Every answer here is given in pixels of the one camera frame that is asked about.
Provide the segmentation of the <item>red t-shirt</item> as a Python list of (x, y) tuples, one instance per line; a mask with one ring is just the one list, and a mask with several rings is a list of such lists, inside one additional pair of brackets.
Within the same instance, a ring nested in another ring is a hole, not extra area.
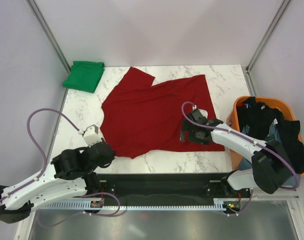
[(152, 150), (222, 152), (224, 146), (180, 141), (181, 107), (192, 102), (216, 116), (205, 75), (153, 85), (155, 77), (131, 67), (102, 103), (100, 126), (118, 157), (135, 158)]

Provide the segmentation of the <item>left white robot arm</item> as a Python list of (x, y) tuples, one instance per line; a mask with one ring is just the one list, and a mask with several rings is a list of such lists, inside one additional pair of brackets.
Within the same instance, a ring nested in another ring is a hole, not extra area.
[(115, 155), (104, 141), (66, 149), (45, 170), (16, 185), (0, 185), (0, 221), (17, 223), (48, 204), (100, 195), (102, 188), (95, 169), (109, 167)]

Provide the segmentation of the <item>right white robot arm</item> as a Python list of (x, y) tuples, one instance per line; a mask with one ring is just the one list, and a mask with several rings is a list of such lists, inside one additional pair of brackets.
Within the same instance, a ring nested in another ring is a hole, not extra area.
[(295, 190), (300, 179), (281, 143), (266, 142), (240, 133), (219, 119), (208, 120), (199, 109), (183, 115), (183, 131), (196, 133), (200, 143), (216, 143), (246, 159), (251, 167), (234, 170), (221, 180), (221, 191), (227, 197), (239, 190), (259, 188), (267, 194), (278, 189)]

